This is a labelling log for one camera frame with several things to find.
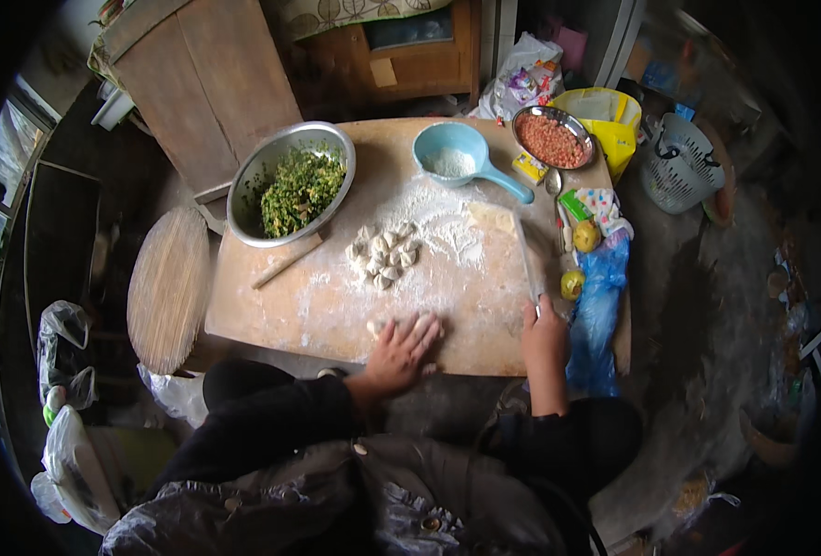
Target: black sleeve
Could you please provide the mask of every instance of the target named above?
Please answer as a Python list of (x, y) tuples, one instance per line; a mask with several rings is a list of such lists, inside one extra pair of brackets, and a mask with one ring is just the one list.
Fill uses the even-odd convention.
[(235, 480), (290, 457), (294, 450), (353, 433), (351, 395), (334, 376), (257, 392), (215, 413), (178, 449), (145, 494), (166, 483)]

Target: polka dot cloth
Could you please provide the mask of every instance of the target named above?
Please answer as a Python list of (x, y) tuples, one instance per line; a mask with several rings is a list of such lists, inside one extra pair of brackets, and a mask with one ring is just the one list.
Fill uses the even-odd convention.
[(630, 239), (633, 238), (633, 226), (620, 215), (614, 190), (578, 190), (574, 197), (593, 214), (605, 238), (621, 228), (629, 232)]

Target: yellow bag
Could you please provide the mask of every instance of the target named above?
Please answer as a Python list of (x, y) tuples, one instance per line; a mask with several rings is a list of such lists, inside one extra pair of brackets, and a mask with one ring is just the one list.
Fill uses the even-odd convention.
[(636, 152), (636, 135), (642, 118), (642, 108), (636, 99), (613, 89), (590, 87), (567, 91), (548, 106), (578, 118), (586, 130), (599, 139), (611, 183), (617, 184)]

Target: wooden table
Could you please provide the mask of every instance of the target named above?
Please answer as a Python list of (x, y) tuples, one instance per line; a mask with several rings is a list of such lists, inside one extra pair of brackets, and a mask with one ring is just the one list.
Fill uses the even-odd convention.
[[(419, 172), (411, 155), (416, 135), (437, 118), (398, 118), (341, 124), (355, 144), (358, 167), (343, 204), (324, 232), (323, 245), (296, 261), (259, 290), (251, 285), (277, 251), (241, 243), (225, 231), (206, 312), (208, 334), (277, 350), (349, 362), (367, 360), (373, 341), (371, 319), (402, 317), (413, 310), (436, 310), (448, 330), (436, 354), (446, 373), (524, 375), (519, 352), (522, 304), (528, 298), (518, 240), (493, 218), (469, 213), (483, 204), (516, 210), (532, 251), (543, 254), (536, 281), (553, 297), (561, 314), (572, 304), (559, 295), (559, 278), (570, 255), (559, 252), (553, 200), (542, 187), (534, 202), (521, 205), (498, 185), (475, 180), (446, 190)], [(493, 120), (463, 120), (490, 145), (494, 165), (521, 182), (512, 170), (521, 152), (512, 132)], [(610, 188), (601, 152), (584, 170), (564, 172), (564, 188)], [(424, 246), (419, 261), (385, 291), (361, 282), (344, 255), (363, 224), (392, 228), (410, 218)], [(629, 367), (629, 296), (624, 295), (614, 346), (617, 372)]]

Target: blue scoop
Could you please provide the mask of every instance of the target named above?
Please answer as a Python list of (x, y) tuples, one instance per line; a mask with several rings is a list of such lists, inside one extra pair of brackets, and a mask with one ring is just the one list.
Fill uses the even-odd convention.
[[(441, 149), (456, 149), (471, 155), (475, 161), (475, 171), (458, 178), (442, 176), (423, 165), (426, 157)], [(432, 124), (416, 136), (413, 141), (413, 158), (420, 168), (433, 180), (446, 188), (458, 188), (472, 178), (490, 180), (512, 193), (525, 205), (534, 201), (534, 192), (500, 172), (490, 163), (488, 142), (473, 127), (460, 122), (438, 122)]]

